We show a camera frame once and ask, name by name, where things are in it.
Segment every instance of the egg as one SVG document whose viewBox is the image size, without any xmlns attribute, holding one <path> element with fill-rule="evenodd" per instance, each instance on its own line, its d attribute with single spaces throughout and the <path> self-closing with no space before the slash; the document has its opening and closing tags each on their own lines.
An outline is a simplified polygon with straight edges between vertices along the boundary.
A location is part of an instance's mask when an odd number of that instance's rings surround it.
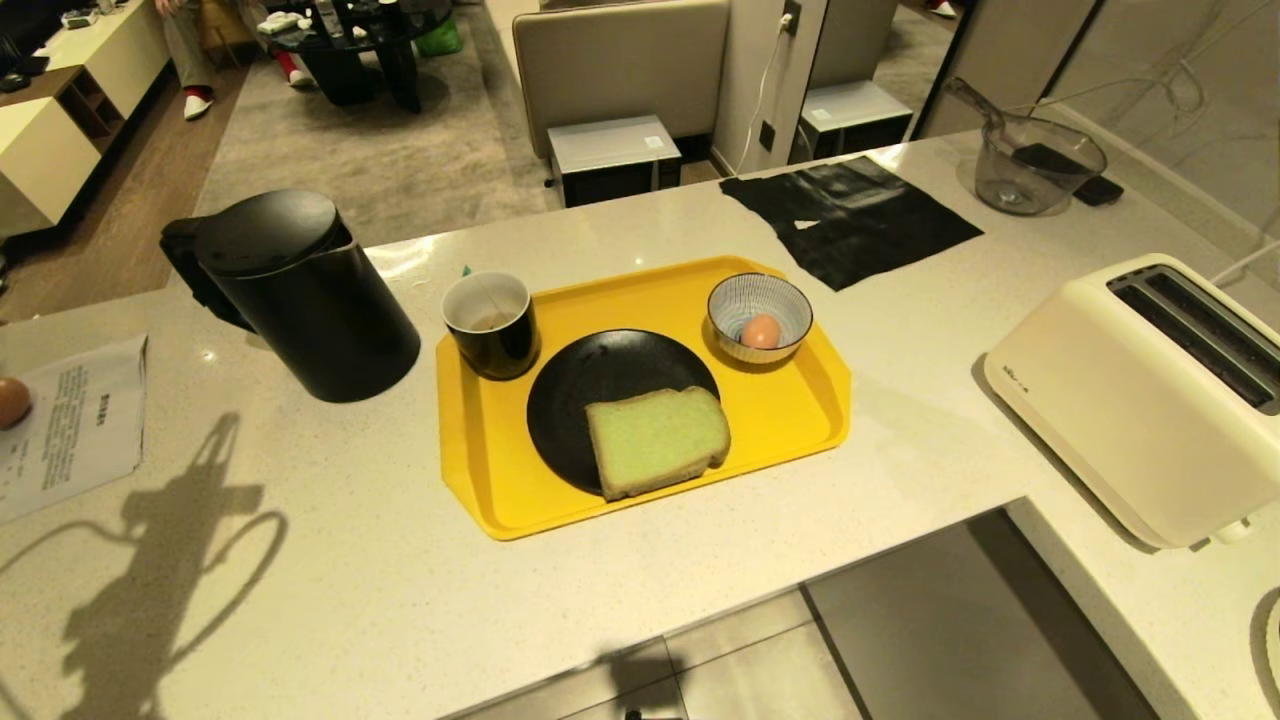
<svg viewBox="0 0 1280 720">
<path fill-rule="evenodd" d="M 768 313 L 760 313 L 748 320 L 746 325 L 742 327 L 742 334 L 739 336 L 739 342 L 748 347 L 772 350 L 778 346 L 778 338 L 781 337 L 782 325 L 778 324 L 777 319 Z"/>
<path fill-rule="evenodd" d="M 31 410 L 31 391 L 18 378 L 0 378 L 0 429 L 9 429 Z"/>
</svg>

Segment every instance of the black plate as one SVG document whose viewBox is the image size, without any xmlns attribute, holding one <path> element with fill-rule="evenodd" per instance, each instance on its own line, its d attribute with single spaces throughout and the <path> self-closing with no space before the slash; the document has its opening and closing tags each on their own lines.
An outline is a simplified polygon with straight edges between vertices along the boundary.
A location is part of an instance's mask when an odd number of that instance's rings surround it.
<svg viewBox="0 0 1280 720">
<path fill-rule="evenodd" d="M 586 406 L 669 387 L 699 386 L 719 398 L 716 378 L 684 345 L 649 331 L 604 331 L 556 354 L 529 391 L 529 436 L 543 461 L 571 486 L 602 495 Z"/>
</svg>

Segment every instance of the small bowl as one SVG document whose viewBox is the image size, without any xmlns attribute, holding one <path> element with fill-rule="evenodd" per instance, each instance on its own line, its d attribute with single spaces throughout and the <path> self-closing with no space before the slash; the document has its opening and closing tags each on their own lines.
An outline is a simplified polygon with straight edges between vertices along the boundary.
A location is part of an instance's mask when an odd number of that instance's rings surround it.
<svg viewBox="0 0 1280 720">
<path fill-rule="evenodd" d="M 739 336 L 746 323 L 767 313 L 782 328 L 778 346 L 759 348 L 742 345 Z M 796 286 L 764 273 L 742 273 L 721 281 L 707 299 L 707 315 L 716 328 L 716 342 L 730 357 L 764 365 L 785 360 L 800 350 L 813 327 L 813 307 Z"/>
</svg>

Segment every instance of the wall outlet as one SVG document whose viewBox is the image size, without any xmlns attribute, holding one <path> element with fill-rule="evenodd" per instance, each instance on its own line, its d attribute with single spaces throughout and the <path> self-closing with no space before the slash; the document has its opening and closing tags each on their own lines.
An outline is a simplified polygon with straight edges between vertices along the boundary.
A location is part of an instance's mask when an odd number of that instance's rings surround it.
<svg viewBox="0 0 1280 720">
<path fill-rule="evenodd" d="M 768 120 L 760 120 L 760 145 L 773 152 L 773 126 Z"/>
<path fill-rule="evenodd" d="M 791 13 L 791 23 L 787 24 L 786 32 L 791 37 L 796 36 L 796 28 L 800 27 L 800 3 L 799 0 L 785 0 L 782 3 L 782 14 Z"/>
</svg>

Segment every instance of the kettle lid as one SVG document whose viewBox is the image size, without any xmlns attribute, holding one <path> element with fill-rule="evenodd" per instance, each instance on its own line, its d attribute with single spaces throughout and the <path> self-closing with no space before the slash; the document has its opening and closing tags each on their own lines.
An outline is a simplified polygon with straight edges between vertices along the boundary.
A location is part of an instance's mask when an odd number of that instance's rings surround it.
<svg viewBox="0 0 1280 720">
<path fill-rule="evenodd" d="M 210 273 L 271 273 L 328 243 L 349 241 L 333 200 L 305 190 L 255 195 L 205 218 L 196 231 L 196 259 Z"/>
</svg>

